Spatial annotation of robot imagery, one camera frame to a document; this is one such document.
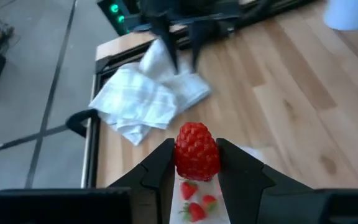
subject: red strawberry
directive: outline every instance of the red strawberry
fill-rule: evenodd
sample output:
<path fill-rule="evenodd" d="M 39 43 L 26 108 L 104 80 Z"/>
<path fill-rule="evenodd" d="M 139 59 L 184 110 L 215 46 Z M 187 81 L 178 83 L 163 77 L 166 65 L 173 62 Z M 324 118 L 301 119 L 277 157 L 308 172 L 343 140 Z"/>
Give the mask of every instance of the red strawberry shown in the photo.
<path fill-rule="evenodd" d="M 191 202 L 190 204 L 186 203 L 181 212 L 185 213 L 185 216 L 183 217 L 185 222 L 197 222 L 206 218 L 203 208 L 194 202 Z"/>
<path fill-rule="evenodd" d="M 218 145 L 202 123 L 180 128 L 174 157 L 178 174 L 186 179 L 210 181 L 221 169 Z"/>
<path fill-rule="evenodd" d="M 190 181 L 182 182 L 180 185 L 180 190 L 183 198 L 189 200 L 191 196 L 198 190 L 198 186 Z"/>
<path fill-rule="evenodd" d="M 205 195 L 203 197 L 203 206 L 207 212 L 212 212 L 218 206 L 218 201 L 212 195 Z"/>

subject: concrete floor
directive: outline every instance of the concrete floor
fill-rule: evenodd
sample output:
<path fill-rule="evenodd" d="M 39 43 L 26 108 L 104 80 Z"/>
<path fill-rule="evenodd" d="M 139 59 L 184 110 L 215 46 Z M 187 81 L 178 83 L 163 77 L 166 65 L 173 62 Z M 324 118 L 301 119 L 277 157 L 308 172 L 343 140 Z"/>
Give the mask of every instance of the concrete floor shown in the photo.
<path fill-rule="evenodd" d="M 63 124 L 87 107 L 96 46 L 117 34 L 94 0 L 77 0 L 68 29 L 73 1 L 0 8 L 17 34 L 0 79 L 0 146 L 15 143 L 0 150 L 0 189 L 80 186 L 85 140 Z M 43 136 L 53 128 L 58 133 Z"/>

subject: metal frame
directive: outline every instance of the metal frame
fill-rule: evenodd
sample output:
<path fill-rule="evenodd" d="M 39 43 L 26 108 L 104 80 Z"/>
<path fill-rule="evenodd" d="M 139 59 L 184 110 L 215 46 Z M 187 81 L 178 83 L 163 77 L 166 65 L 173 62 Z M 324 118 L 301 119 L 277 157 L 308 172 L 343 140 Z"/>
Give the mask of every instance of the metal frame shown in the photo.
<path fill-rule="evenodd" d="M 239 27 L 249 26 L 256 22 L 276 16 L 277 14 L 296 9 L 308 3 L 315 2 L 316 0 L 284 0 L 276 3 L 263 16 L 252 18 L 249 21 L 242 21 Z M 175 33 L 179 49 L 187 49 L 190 47 L 190 40 L 186 38 L 186 30 L 179 30 Z M 102 58 L 96 62 L 96 75 L 93 82 L 93 95 L 94 98 L 103 87 L 104 82 L 114 75 L 116 70 L 123 63 L 135 62 L 141 59 L 143 54 L 151 45 L 152 40 L 137 47 L 123 51 L 119 54 Z M 86 133 L 86 148 L 83 166 L 83 180 L 81 186 L 83 188 L 96 187 L 97 173 L 98 173 L 98 156 L 99 156 L 99 134 L 100 134 L 100 118 L 90 118 L 88 121 L 88 129 Z"/>

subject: wooden table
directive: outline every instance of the wooden table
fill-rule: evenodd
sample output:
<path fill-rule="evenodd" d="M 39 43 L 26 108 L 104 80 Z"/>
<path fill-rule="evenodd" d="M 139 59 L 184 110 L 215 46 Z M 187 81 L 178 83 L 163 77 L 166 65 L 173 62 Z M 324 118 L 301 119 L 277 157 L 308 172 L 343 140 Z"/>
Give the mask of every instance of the wooden table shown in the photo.
<path fill-rule="evenodd" d="M 176 137 L 184 122 L 199 121 L 215 137 L 260 149 L 268 165 L 310 187 L 358 188 L 358 31 L 327 28 L 323 8 L 312 4 L 205 47 L 199 73 L 212 94 L 140 146 L 103 123 L 97 186 Z M 100 45 L 96 59 L 153 38 L 125 35 Z"/>

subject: white towel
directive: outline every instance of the white towel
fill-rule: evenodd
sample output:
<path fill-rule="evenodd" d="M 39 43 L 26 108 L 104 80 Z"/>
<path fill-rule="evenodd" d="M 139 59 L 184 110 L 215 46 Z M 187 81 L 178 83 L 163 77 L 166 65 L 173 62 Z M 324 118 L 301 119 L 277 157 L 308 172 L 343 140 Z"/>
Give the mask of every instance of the white towel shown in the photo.
<path fill-rule="evenodd" d="M 170 121 L 210 93 L 208 84 L 192 73 L 190 62 L 178 58 L 179 74 L 164 43 L 155 40 L 140 63 L 128 63 L 104 84 L 89 107 L 134 145 L 151 128 L 167 129 Z"/>

